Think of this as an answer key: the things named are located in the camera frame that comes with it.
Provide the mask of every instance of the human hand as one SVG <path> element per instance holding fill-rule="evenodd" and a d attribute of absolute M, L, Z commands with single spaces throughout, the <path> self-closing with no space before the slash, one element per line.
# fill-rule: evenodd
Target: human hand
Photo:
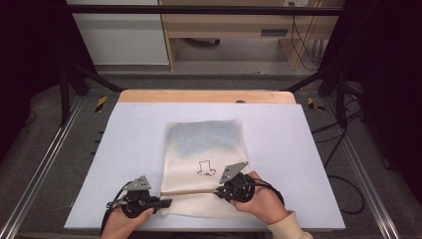
<path fill-rule="evenodd" d="M 249 173 L 254 179 L 261 179 L 256 171 Z M 231 200 L 230 203 L 236 207 L 238 211 L 249 212 L 266 224 L 274 224 L 289 216 L 283 203 L 277 194 L 269 188 L 256 186 L 254 197 L 245 203 Z"/>
<path fill-rule="evenodd" d="M 121 207 L 117 207 L 109 215 L 102 239 L 126 239 L 136 227 L 147 221 L 153 212 L 154 209 L 149 208 L 135 218 L 128 218 Z"/>

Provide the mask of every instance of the floor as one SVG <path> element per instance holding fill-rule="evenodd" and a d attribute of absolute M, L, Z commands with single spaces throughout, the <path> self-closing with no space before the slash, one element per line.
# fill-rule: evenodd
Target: floor
<path fill-rule="evenodd" d="M 306 58 L 304 62 L 308 67 L 313 65 Z M 277 91 L 299 82 L 313 72 L 303 67 L 294 72 L 289 71 L 277 40 L 222 39 L 218 46 L 209 42 L 185 40 L 180 43 L 173 72 L 165 68 L 139 68 L 142 74 L 123 74 L 122 71 L 116 71 L 116 68 L 112 71 L 103 69 L 101 74 L 121 87 L 132 89 Z M 317 94 L 319 84 L 314 82 L 295 93 L 311 130 L 334 122 L 334 93 L 331 97 L 320 98 Z M 89 85 L 92 89 L 87 97 L 72 97 L 74 104 L 80 104 L 80 110 L 54 155 L 46 155 L 46 152 L 58 130 L 61 130 L 59 88 L 51 88 L 32 98 L 32 113 L 27 125 L 22 128 L 0 167 L 0 195 L 7 198 L 0 207 L 1 224 L 6 225 L 16 211 L 25 215 L 25 218 L 16 220 L 17 230 L 12 232 L 16 238 L 98 237 L 98 231 L 63 228 L 118 98 L 118 94 L 94 82 L 89 81 Z M 98 114 L 95 108 L 102 96 L 107 96 L 107 101 Z M 309 98 L 314 100 L 316 108 L 309 107 Z M 353 98 L 346 97 L 346 102 L 349 102 L 346 112 L 348 116 L 360 111 L 359 104 Z M 322 163 L 329 158 L 341 132 L 341 128 L 334 126 L 314 134 Z M 342 216 L 346 229 L 329 233 L 313 232 L 315 238 L 398 238 L 385 234 L 391 231 L 382 230 L 382 223 L 388 221 L 393 223 L 392 232 L 398 233 L 400 238 L 422 238 L 422 207 L 400 173 L 385 168 L 384 157 L 379 149 L 379 143 L 365 118 L 358 114 L 357 118 L 350 119 L 346 135 L 326 167 L 327 174 L 331 175 L 330 182 L 338 205 L 344 211 Z M 43 160 L 46 157 L 53 160 L 46 162 Z M 375 191 L 375 194 L 364 193 L 365 207 L 355 215 L 350 212 L 359 211 L 362 206 L 356 188 L 362 192 L 367 191 L 367 188 L 361 183 L 362 175 L 356 173 L 354 158 L 363 166 Z M 48 172 L 39 179 L 42 185 L 27 188 L 28 185 L 36 184 L 32 178 L 40 172 L 40 163 L 48 165 Z M 356 188 L 338 180 L 337 176 L 346 178 Z M 372 201 L 373 198 L 379 199 L 380 207 Z M 16 207 L 18 205 L 25 206 L 25 209 L 21 210 Z M 386 214 L 379 212 L 379 208 L 385 209 Z M 379 219 L 385 218 L 385 215 L 391 220 L 380 224 Z M 157 234 L 148 236 L 158 238 Z"/>

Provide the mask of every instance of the black cable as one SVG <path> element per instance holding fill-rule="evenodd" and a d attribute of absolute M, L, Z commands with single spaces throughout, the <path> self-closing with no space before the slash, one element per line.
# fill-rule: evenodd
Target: black cable
<path fill-rule="evenodd" d="M 335 175 L 328 175 L 327 177 L 328 178 L 335 178 L 335 179 L 338 179 L 340 181 L 343 181 L 343 182 L 347 183 L 348 185 L 350 185 L 351 187 L 353 187 L 354 190 L 356 190 L 357 193 L 360 196 L 361 206 L 360 206 L 360 208 L 357 211 L 347 211 L 347 210 L 342 209 L 340 207 L 340 205 L 338 205 L 341 212 L 344 212 L 344 213 L 350 214 L 350 215 L 357 215 L 357 214 L 361 213 L 365 209 L 365 199 L 364 199 L 363 193 L 351 181 L 349 181 L 349 180 L 347 180 L 347 179 L 345 179 L 343 177 L 335 176 Z"/>
<path fill-rule="evenodd" d="M 340 139 L 335 144 L 334 148 L 332 149 L 331 153 L 328 156 L 328 159 L 323 164 L 323 168 L 326 168 L 328 166 L 328 163 L 331 161 L 332 156 L 334 155 L 335 151 L 337 150 L 338 146 L 340 145 L 341 141 L 343 140 L 345 133 L 347 132 L 347 127 L 344 129 L 343 133 L 340 135 Z"/>
<path fill-rule="evenodd" d="M 307 51 L 308 57 L 310 57 L 310 59 L 311 59 L 311 56 L 310 56 L 310 54 L 308 53 L 307 46 L 305 45 L 305 42 L 302 40 L 301 34 L 299 34 L 299 31 L 298 31 L 298 29 L 296 28 L 295 15 L 293 15 L 293 16 L 292 16 L 292 18 L 293 18 L 293 24 L 292 24 L 292 34 L 291 34 L 291 36 L 292 36 L 292 37 L 291 37 L 292 47 L 293 47 L 293 49 L 295 50 L 296 54 L 298 55 L 299 60 L 300 60 L 300 61 L 301 61 L 301 63 L 302 63 L 302 66 L 304 66 L 304 68 L 305 68 L 305 69 L 307 69 L 307 70 L 310 70 L 310 71 L 315 71 L 315 70 L 317 70 L 317 68 L 316 68 L 316 69 L 311 69 L 311 68 L 308 68 L 307 66 L 305 66 L 305 63 L 304 63 L 304 61 L 302 60 L 301 55 L 299 54 L 298 50 L 297 50 L 297 49 L 296 49 L 296 47 L 295 47 L 295 43 L 294 43 L 294 41 L 293 41 L 293 33 L 295 32 L 295 29 L 296 29 L 296 31 L 298 32 L 299 38 L 301 39 L 301 42 L 302 42 L 302 44 L 304 45 L 305 50 Z"/>
<path fill-rule="evenodd" d="M 345 107 L 347 107 L 349 104 L 351 104 L 351 103 L 353 103 L 353 102 L 357 102 L 357 99 L 352 99 L 352 100 L 348 101 L 348 102 L 347 102 L 344 106 L 345 106 Z M 353 120 L 354 120 L 354 119 L 356 119 L 356 117 L 357 117 L 357 116 L 359 116 L 360 114 L 362 114 L 362 111 L 358 111 L 358 112 L 355 112 L 355 113 L 351 114 L 350 116 L 348 116 L 348 117 L 346 118 L 347 122 L 351 122 L 351 121 L 353 121 Z M 334 123 L 331 123 L 331 124 L 328 124 L 328 125 L 325 125 L 325 126 L 322 126 L 322 127 L 319 127 L 319 128 L 317 128 L 317 129 L 313 130 L 313 131 L 312 131 L 312 133 L 314 134 L 314 133 L 317 133 L 317 132 L 321 132 L 321 131 L 323 131 L 323 130 L 327 130 L 328 128 L 331 128 L 331 127 L 333 127 L 333 126 L 335 126 L 335 125 L 337 125 L 337 124 L 339 124 L 339 122 L 338 122 L 338 121 L 337 121 L 337 122 L 334 122 Z M 337 143 L 335 144 L 334 148 L 332 149 L 331 153 L 329 154 L 328 159 L 327 159 L 327 160 L 325 161 L 325 163 L 323 164 L 323 168 L 324 168 L 325 170 L 326 170 L 326 168 L 327 168 L 327 166 L 328 166 L 329 162 L 331 161 L 332 156 L 333 156 L 333 155 L 334 155 L 334 153 L 336 152 L 337 148 L 339 147 L 340 143 L 342 142 L 342 140 L 343 140 L 343 138 L 344 138 L 344 136 L 345 136 L 345 134 L 346 134 L 346 132 L 347 132 L 347 125 L 348 125 L 348 123 L 345 125 L 344 131 L 343 131 L 340 135 L 337 135 L 337 136 L 333 137 L 332 139 L 329 139 L 329 140 L 333 140 L 334 138 L 338 138 L 338 137 L 339 137 L 339 139 L 338 139 Z M 340 206 L 340 205 L 338 205 L 338 207 L 339 207 L 339 209 L 340 209 L 340 211 L 341 211 L 341 212 L 346 213 L 346 214 L 349 214 L 349 215 L 357 215 L 357 214 L 361 213 L 361 212 L 364 210 L 364 208 L 365 208 L 365 200 L 364 200 L 364 196 L 363 196 L 363 193 L 360 191 L 360 189 L 359 189 L 356 185 L 354 185 L 351 181 L 349 181 L 349 180 L 347 180 L 347 179 L 345 179 L 345 178 L 343 178 L 343 177 L 340 177 L 340 176 L 327 175 L 327 177 L 328 177 L 328 178 L 335 178 L 335 179 L 337 179 L 337 180 L 341 180 L 341 181 L 343 181 L 343 182 L 345 182 L 345 183 L 349 184 L 351 187 L 353 187 L 353 188 L 354 188 L 354 190 L 356 190 L 356 191 L 357 191 L 357 193 L 358 193 L 358 194 L 359 194 L 359 196 L 360 196 L 360 199 L 361 199 L 361 206 L 360 206 L 360 208 L 359 208 L 357 211 L 347 211 L 347 210 L 342 209 L 342 208 L 341 208 L 341 206 Z"/>

